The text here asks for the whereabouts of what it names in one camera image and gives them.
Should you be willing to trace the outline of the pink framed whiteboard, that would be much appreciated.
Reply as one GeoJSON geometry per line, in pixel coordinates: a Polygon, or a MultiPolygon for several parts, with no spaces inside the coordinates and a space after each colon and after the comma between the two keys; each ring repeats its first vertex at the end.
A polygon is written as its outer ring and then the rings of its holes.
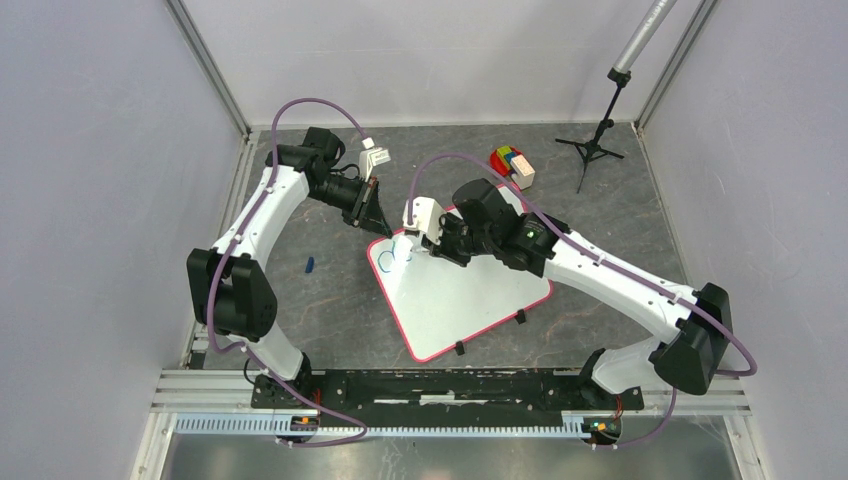
{"type": "Polygon", "coordinates": [[[366,249],[398,330],[411,357],[425,363],[514,319],[553,293],[550,281],[511,270],[492,256],[477,256],[467,267],[409,255],[415,246],[402,230],[366,249]]]}

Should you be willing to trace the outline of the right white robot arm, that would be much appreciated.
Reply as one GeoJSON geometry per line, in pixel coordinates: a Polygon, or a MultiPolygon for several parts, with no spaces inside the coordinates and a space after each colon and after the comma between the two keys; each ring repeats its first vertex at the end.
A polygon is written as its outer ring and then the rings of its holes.
{"type": "Polygon", "coordinates": [[[728,292],[713,283],[667,281],[608,254],[554,218],[521,213],[486,179],[462,185],[449,213],[428,197],[405,204],[404,228],[432,256],[465,267],[492,256],[505,267],[586,293],[636,321],[650,338],[602,349],[577,382],[580,400],[602,408],[631,387],[663,382],[704,395],[732,331],[728,292]]]}

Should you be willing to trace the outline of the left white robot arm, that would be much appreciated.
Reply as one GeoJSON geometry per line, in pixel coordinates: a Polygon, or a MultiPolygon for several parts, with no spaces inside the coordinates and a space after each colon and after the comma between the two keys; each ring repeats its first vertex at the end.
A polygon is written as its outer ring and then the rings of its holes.
{"type": "Polygon", "coordinates": [[[276,322],[278,300],[266,277],[271,250],[294,210],[308,199],[336,208],[345,224],[386,238],[393,235],[379,202],[374,167],[390,154],[372,138],[357,163],[356,176],[339,166],[346,148],[328,129],[311,127],[299,145],[276,145],[259,184],[233,225],[208,249],[187,258],[192,306],[198,323],[245,350],[265,375],[277,375],[275,392],[290,407],[306,405],[314,394],[308,357],[276,322]]]}

